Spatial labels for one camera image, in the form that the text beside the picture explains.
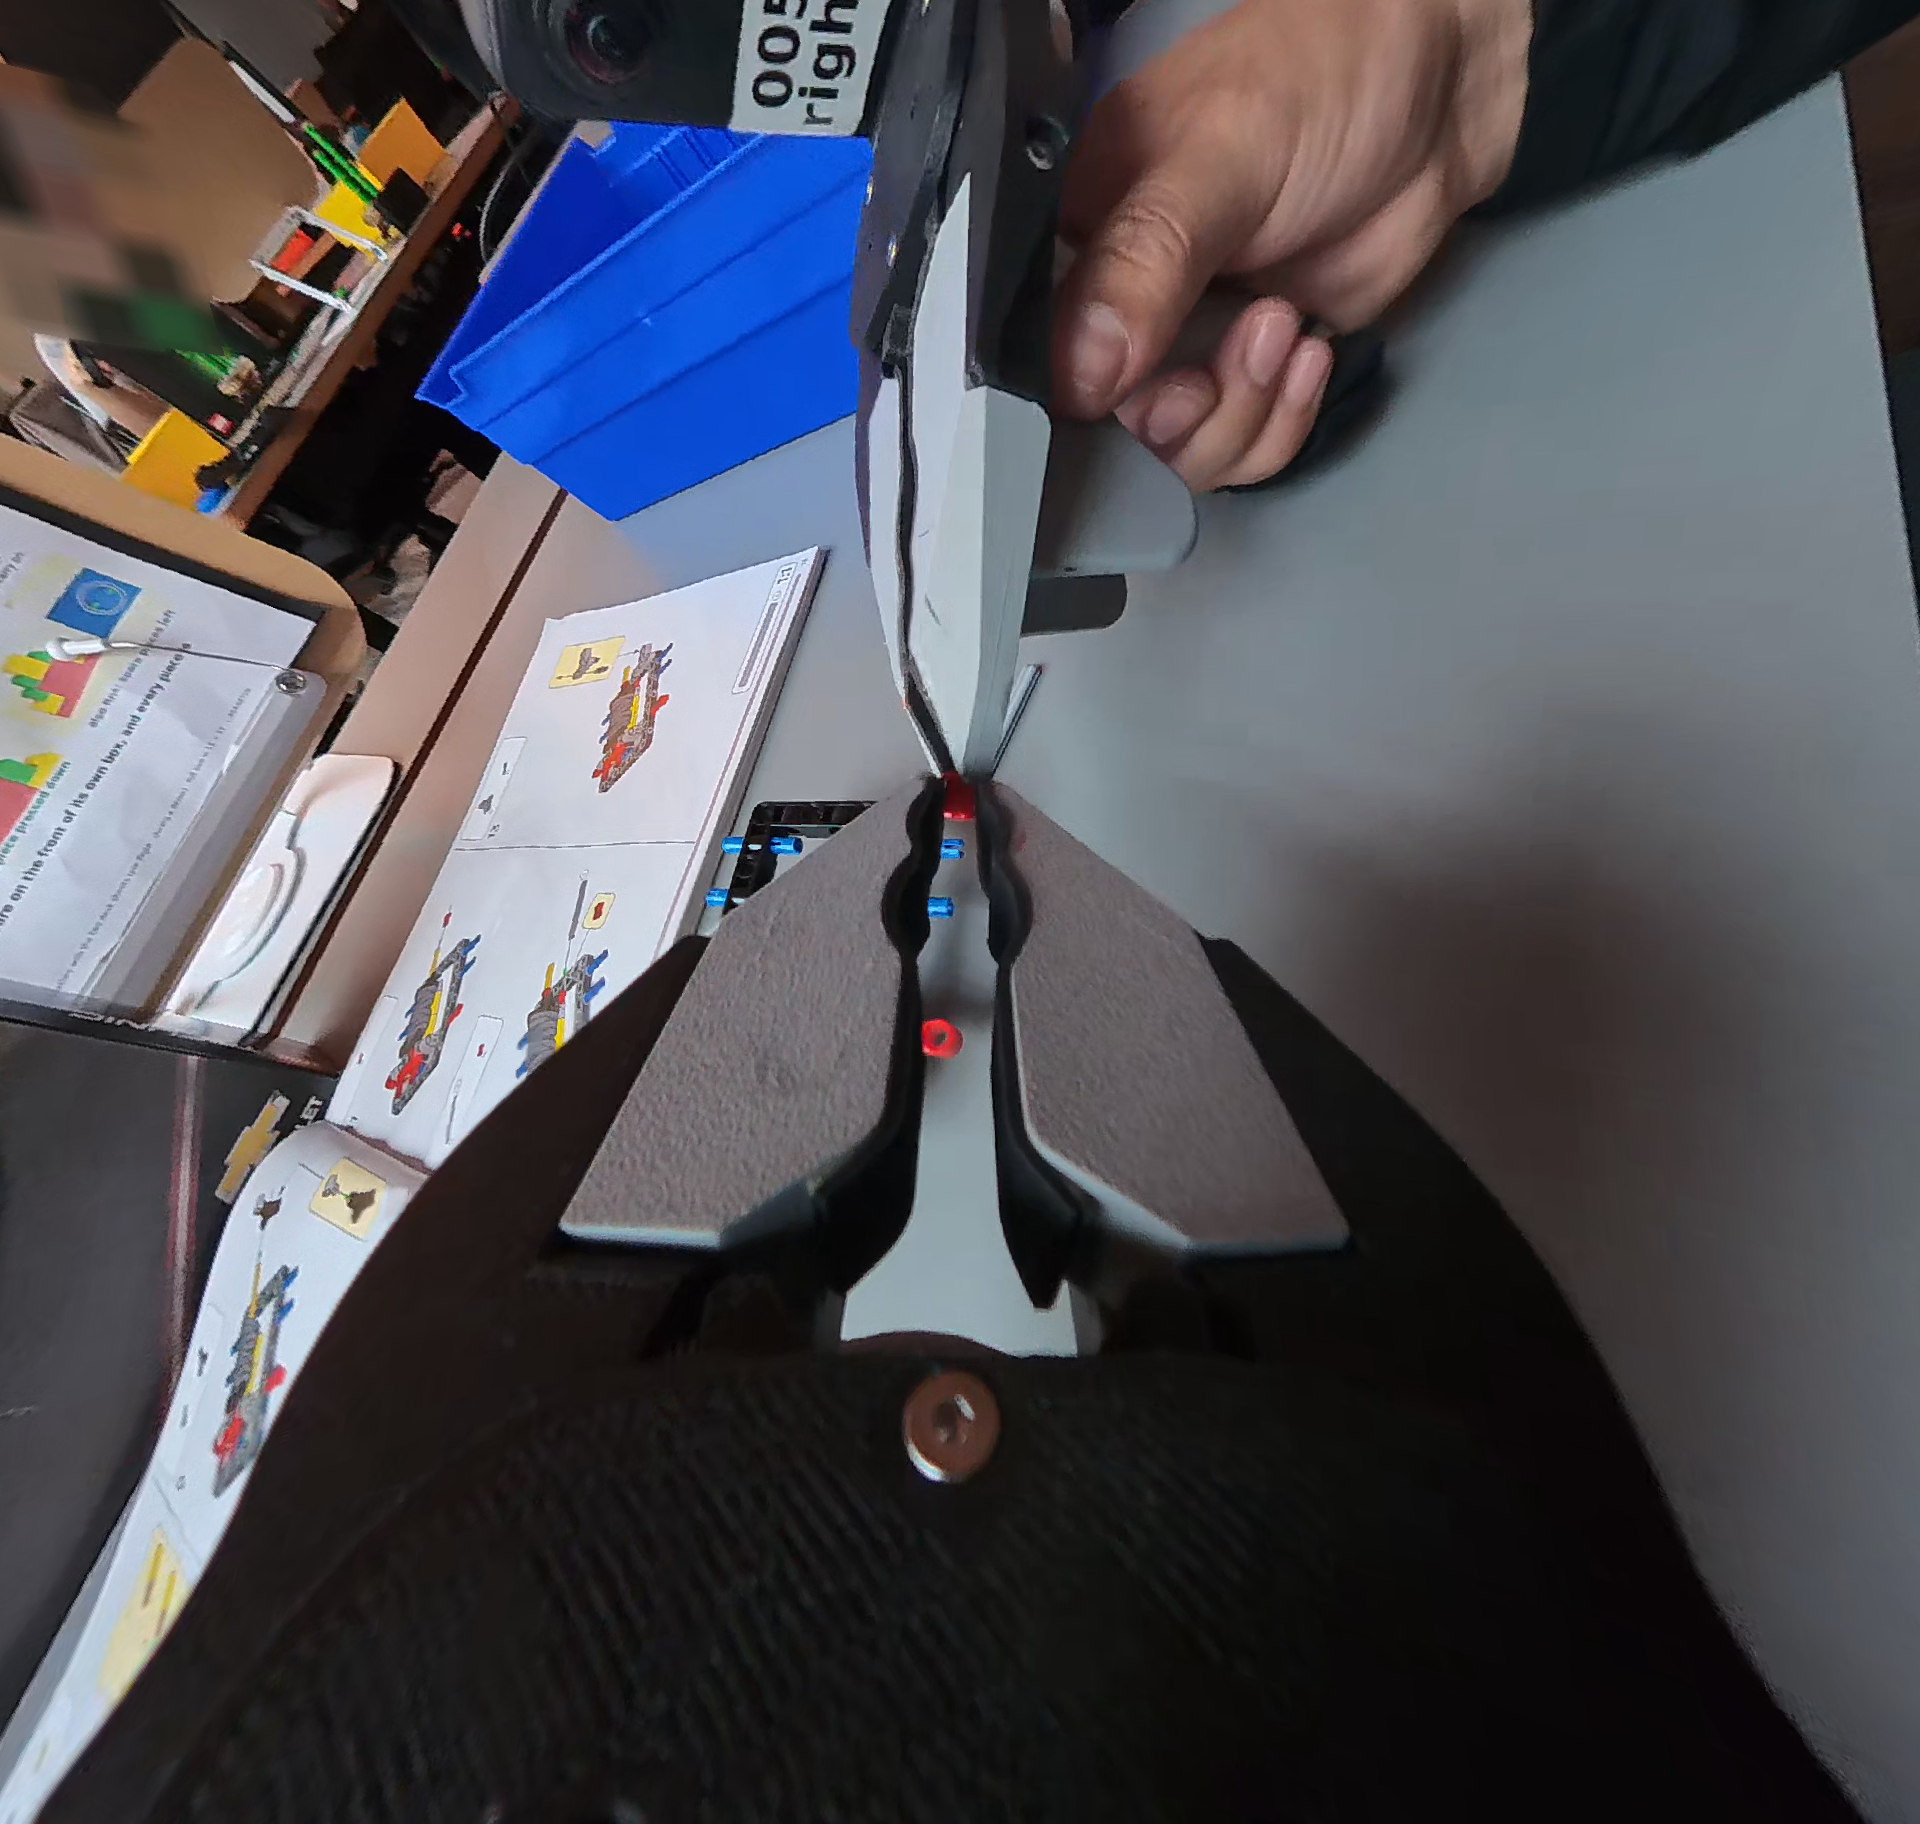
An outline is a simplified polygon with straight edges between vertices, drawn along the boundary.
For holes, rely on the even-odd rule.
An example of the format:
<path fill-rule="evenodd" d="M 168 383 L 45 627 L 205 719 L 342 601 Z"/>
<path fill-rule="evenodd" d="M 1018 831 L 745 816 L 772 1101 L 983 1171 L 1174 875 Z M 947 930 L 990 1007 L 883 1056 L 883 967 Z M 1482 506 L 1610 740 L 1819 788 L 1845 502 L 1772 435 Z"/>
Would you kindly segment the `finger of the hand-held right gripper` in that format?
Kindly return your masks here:
<path fill-rule="evenodd" d="M 1050 447 L 1045 410 L 968 381 L 974 180 L 933 241 L 908 347 L 916 515 L 905 649 L 952 769 L 992 769 Z"/>
<path fill-rule="evenodd" d="M 868 559 L 902 702 L 937 772 L 952 769 L 943 513 L 952 471 L 952 337 L 913 335 L 864 412 Z"/>

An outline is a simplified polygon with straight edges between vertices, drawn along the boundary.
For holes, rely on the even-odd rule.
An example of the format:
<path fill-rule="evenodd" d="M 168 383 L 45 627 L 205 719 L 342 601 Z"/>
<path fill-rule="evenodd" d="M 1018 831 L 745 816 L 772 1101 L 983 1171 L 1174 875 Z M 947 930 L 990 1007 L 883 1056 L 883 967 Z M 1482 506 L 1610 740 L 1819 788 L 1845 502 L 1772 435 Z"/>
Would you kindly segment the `cardboard box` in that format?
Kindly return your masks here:
<path fill-rule="evenodd" d="M 254 292 L 250 253 L 290 208 L 320 202 L 316 167 L 201 39 L 182 37 L 120 114 L 135 133 L 139 193 L 190 286 L 210 301 Z"/>

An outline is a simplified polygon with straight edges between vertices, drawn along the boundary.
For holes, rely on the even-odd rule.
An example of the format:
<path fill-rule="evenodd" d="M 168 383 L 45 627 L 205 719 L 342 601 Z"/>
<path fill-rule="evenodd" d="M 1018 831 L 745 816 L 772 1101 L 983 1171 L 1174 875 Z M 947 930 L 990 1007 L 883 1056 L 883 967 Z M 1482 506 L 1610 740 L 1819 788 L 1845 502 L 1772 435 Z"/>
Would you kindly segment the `black lego frame assembly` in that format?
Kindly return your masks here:
<path fill-rule="evenodd" d="M 721 864 L 705 890 L 696 920 L 699 933 L 711 935 L 727 914 L 745 905 L 758 890 L 792 870 L 803 853 L 823 846 L 868 809 L 868 802 L 848 800 L 774 800 L 755 804 L 745 825 L 723 840 Z M 927 903 L 930 937 L 939 935 L 955 916 L 952 891 L 958 885 L 955 870 L 968 858 L 974 830 L 975 824 L 961 825 L 943 818 L 939 862 L 934 864 Z"/>

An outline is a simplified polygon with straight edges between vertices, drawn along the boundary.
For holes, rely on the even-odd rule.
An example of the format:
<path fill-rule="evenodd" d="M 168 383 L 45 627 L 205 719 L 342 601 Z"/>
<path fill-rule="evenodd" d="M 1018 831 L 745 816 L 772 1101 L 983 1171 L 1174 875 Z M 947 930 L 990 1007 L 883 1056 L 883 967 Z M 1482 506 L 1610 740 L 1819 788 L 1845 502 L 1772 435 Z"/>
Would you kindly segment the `lego instruction booklet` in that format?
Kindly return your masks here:
<path fill-rule="evenodd" d="M 324 1115 L 232 1192 L 156 1449 L 5 1776 L 34 1820 L 181 1619 L 425 1179 L 696 924 L 823 551 L 552 620 Z"/>

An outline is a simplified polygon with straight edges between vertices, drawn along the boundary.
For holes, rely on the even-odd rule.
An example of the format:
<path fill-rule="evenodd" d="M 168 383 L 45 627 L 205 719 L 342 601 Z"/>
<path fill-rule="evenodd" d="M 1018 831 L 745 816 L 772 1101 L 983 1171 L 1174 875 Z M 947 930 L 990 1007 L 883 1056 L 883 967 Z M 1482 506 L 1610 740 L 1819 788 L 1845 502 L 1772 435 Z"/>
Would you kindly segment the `person's right forearm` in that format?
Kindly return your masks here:
<path fill-rule="evenodd" d="M 1918 0 L 1532 0 L 1515 157 L 1482 210 L 1697 157 L 1918 13 Z"/>

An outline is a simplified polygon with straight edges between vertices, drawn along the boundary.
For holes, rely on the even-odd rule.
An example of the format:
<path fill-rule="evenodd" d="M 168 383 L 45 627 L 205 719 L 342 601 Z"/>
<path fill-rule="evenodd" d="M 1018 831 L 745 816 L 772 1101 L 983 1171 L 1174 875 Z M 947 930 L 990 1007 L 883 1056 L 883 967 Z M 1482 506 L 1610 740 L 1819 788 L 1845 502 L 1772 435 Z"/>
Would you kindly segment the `blue plastic bin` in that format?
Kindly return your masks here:
<path fill-rule="evenodd" d="M 612 520 L 848 417 L 862 137 L 572 139 L 420 398 Z"/>

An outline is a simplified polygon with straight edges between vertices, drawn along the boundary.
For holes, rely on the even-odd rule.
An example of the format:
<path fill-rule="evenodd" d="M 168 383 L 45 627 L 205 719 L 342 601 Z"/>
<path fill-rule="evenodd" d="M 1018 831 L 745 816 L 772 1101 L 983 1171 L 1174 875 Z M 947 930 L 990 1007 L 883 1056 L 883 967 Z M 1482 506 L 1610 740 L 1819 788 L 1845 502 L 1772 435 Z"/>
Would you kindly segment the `person's right hand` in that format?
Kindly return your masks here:
<path fill-rule="evenodd" d="M 1244 0 L 1090 112 L 1053 410 L 1195 492 L 1290 467 L 1373 324 L 1507 176 L 1532 0 Z"/>

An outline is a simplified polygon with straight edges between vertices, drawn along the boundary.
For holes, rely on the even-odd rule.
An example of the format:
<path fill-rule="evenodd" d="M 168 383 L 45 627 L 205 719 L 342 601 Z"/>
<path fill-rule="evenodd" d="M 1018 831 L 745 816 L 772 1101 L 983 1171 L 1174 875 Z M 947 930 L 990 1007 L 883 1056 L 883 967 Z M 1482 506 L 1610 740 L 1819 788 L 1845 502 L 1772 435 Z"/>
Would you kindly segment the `yellow box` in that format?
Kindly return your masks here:
<path fill-rule="evenodd" d="M 232 447 L 181 410 L 166 410 L 142 437 L 120 480 L 171 507 L 195 510 L 205 495 L 226 492 Z"/>

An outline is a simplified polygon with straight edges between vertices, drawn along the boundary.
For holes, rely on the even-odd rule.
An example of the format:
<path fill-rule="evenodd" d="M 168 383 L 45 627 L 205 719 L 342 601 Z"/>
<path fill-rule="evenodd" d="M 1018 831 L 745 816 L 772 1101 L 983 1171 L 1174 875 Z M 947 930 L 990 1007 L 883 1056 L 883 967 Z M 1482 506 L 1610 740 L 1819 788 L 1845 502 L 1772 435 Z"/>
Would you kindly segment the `wooden side table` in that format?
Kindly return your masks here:
<path fill-rule="evenodd" d="M 499 94 L 460 128 L 427 174 L 427 205 L 417 228 L 384 260 L 376 260 L 370 274 L 348 296 L 348 312 L 331 328 L 324 326 L 312 349 L 308 339 L 300 341 L 297 358 L 276 375 L 261 405 L 245 422 L 242 437 L 228 457 L 223 485 L 216 492 L 208 488 L 200 492 L 197 513 L 242 530 L 264 507 L 271 488 L 316 433 L 350 375 L 376 363 L 378 335 L 414 290 L 442 241 L 453 233 L 484 174 L 508 148 L 518 116 L 516 101 Z"/>

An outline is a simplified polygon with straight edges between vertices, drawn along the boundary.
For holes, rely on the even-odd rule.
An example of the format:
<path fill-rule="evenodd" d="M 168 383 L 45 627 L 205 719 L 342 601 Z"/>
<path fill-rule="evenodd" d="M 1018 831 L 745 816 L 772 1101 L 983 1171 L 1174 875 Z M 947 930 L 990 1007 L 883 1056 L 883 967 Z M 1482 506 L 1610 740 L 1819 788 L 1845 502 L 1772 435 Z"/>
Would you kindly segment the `framed printed sign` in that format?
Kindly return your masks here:
<path fill-rule="evenodd" d="M 321 567 L 5 441 L 5 1020 L 156 1020 L 359 675 Z"/>

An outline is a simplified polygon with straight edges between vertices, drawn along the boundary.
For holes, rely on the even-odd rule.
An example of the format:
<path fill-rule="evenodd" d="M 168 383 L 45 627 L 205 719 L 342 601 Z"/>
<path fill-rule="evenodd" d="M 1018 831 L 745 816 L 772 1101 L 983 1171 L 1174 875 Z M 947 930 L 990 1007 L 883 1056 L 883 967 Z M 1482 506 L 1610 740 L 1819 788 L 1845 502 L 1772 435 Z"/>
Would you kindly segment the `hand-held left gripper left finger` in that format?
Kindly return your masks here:
<path fill-rule="evenodd" d="M 939 781 L 727 916 L 569 1204 L 580 1240 L 792 1265 L 843 1294 L 902 1234 Z"/>

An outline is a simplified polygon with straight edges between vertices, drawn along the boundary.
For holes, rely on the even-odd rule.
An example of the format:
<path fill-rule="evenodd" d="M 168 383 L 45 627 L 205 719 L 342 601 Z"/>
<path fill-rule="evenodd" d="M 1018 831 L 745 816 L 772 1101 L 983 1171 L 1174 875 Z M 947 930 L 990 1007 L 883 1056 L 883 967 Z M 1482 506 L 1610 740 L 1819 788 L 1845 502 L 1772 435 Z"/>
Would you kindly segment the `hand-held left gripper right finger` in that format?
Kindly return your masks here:
<path fill-rule="evenodd" d="M 975 784 L 1005 1247 L 1029 1298 L 1351 1243 L 1204 938 L 1015 791 Z"/>

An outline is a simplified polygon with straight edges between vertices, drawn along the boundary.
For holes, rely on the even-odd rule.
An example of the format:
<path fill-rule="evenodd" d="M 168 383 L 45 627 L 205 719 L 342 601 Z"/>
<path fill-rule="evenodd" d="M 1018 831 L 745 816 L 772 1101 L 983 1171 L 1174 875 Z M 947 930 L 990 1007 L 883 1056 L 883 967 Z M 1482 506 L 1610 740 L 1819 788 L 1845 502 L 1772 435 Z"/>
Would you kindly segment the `black lego box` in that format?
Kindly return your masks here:
<path fill-rule="evenodd" d="M 3 1706 L 21 1699 L 156 1443 L 235 1141 L 335 1078 L 3 1028 Z"/>

